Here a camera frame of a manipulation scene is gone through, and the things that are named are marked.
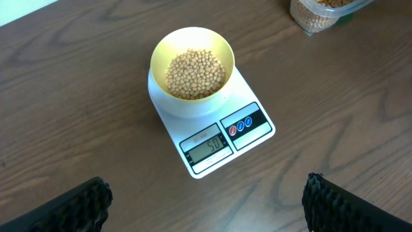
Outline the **clear plastic container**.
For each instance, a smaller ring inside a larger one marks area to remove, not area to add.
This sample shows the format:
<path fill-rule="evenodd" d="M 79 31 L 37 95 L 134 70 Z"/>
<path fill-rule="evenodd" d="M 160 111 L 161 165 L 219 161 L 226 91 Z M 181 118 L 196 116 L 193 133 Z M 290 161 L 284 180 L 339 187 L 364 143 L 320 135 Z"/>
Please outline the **clear plastic container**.
<path fill-rule="evenodd" d="M 300 0 L 313 13 L 323 17 L 342 17 L 372 3 L 373 0 Z"/>

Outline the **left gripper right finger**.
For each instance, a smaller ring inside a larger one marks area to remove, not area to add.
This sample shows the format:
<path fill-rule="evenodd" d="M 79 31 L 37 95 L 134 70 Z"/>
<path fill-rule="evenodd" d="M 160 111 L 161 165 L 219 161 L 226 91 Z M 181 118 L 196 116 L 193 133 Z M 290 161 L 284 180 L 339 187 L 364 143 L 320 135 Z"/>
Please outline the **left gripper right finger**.
<path fill-rule="evenodd" d="M 411 232 L 411 224 L 362 198 L 309 173 L 302 205 L 309 231 L 316 232 Z"/>

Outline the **white digital kitchen scale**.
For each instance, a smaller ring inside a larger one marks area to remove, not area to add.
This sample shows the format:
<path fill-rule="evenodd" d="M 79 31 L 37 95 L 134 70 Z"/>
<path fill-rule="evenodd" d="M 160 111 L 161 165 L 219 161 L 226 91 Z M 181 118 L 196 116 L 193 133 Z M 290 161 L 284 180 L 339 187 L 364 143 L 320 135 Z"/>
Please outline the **white digital kitchen scale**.
<path fill-rule="evenodd" d="M 271 138 L 276 127 L 237 69 L 234 89 L 201 104 L 168 96 L 148 76 L 150 98 L 191 177 L 200 179 Z"/>

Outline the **pile of soybeans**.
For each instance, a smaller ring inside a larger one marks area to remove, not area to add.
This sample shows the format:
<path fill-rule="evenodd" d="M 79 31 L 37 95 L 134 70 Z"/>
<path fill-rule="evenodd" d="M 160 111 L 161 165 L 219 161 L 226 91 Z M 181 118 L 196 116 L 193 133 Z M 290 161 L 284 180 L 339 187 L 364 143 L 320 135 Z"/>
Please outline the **pile of soybeans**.
<path fill-rule="evenodd" d="M 343 24 L 353 19 L 353 13 L 342 17 L 323 17 L 313 13 L 300 0 L 291 0 L 290 15 L 306 32 L 314 34 L 328 29 L 335 24 Z"/>

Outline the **pale yellow bowl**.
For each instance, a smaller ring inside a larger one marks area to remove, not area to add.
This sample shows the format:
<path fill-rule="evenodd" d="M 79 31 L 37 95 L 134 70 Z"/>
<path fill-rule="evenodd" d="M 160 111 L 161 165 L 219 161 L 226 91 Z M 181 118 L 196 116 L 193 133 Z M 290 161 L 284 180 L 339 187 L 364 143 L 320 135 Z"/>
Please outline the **pale yellow bowl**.
<path fill-rule="evenodd" d="M 225 83 L 216 93 L 198 100 L 185 100 L 174 97 L 167 89 L 165 73 L 171 61 L 189 48 L 195 50 L 209 50 L 221 61 L 226 69 Z M 181 28 L 166 35 L 155 47 L 151 56 L 149 73 L 160 91 L 173 100 L 184 103 L 199 104 L 212 98 L 228 93 L 230 78 L 235 69 L 235 56 L 230 44 L 220 34 L 201 27 Z"/>

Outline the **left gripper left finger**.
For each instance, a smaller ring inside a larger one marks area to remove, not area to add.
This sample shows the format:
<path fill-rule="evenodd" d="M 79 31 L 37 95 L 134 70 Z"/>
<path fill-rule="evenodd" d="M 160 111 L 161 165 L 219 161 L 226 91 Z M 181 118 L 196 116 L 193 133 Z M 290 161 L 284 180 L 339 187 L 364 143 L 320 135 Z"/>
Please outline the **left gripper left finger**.
<path fill-rule="evenodd" d="M 10 232 L 99 232 L 113 201 L 109 184 L 93 177 L 3 225 Z"/>

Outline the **soybeans in yellow bowl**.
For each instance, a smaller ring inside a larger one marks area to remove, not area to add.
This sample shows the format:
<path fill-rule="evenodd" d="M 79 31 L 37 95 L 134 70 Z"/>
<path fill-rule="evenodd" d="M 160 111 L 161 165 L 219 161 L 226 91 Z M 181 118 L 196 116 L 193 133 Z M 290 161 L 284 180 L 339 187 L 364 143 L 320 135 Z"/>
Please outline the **soybeans in yellow bowl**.
<path fill-rule="evenodd" d="M 226 69 L 212 51 L 189 48 L 171 61 L 165 82 L 174 97 L 198 100 L 220 90 L 225 76 Z"/>

